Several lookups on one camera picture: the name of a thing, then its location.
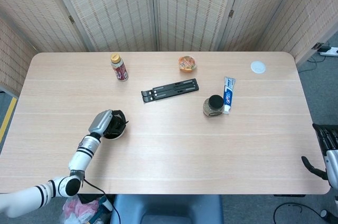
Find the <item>white lid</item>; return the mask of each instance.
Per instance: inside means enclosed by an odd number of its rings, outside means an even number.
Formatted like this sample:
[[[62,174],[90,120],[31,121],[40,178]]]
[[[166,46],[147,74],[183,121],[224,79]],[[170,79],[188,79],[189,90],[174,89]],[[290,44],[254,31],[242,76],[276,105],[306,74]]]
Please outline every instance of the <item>white lid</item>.
[[[229,114],[230,108],[231,107],[229,105],[224,105],[224,111],[223,111],[223,113],[224,114]]]
[[[254,61],[251,63],[251,69],[255,73],[264,73],[265,72],[265,64],[260,61]]]

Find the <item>power strip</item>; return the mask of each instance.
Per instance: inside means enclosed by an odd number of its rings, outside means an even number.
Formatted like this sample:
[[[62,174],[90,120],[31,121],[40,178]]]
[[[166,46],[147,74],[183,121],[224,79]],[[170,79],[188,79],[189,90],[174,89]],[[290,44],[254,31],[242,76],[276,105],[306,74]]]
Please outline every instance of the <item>power strip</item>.
[[[338,47],[331,47],[327,52],[320,52],[322,56],[338,57]]]

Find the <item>bottle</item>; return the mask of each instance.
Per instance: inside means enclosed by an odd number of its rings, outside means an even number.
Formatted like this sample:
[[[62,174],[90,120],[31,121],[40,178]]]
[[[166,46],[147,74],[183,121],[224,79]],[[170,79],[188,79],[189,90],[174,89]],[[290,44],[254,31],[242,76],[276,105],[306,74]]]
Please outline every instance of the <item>bottle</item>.
[[[221,115],[224,111],[224,100],[219,95],[213,95],[203,104],[203,112],[208,117]]]
[[[115,71],[116,78],[120,81],[126,81],[128,79],[128,73],[125,64],[118,53],[113,53],[110,56],[110,64]]]

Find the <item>toothpaste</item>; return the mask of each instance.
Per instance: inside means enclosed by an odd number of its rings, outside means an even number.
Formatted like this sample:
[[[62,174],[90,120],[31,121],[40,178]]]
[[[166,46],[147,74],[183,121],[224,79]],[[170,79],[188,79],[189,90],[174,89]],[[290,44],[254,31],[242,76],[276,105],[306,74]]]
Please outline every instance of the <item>toothpaste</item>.
[[[232,90],[236,79],[224,77],[224,114],[229,114],[232,103]]]

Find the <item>yellow floor tape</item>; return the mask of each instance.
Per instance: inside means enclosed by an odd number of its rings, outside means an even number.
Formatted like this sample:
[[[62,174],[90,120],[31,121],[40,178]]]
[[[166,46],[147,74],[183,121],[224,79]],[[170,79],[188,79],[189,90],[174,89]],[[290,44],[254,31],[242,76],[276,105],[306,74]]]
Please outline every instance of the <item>yellow floor tape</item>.
[[[4,137],[7,125],[10,122],[10,118],[11,118],[11,115],[13,113],[15,104],[16,104],[16,98],[13,97],[12,101],[11,101],[9,107],[8,107],[8,110],[6,112],[5,118],[4,118],[3,122],[2,122],[1,128],[0,128],[0,143],[2,141],[2,138]]]

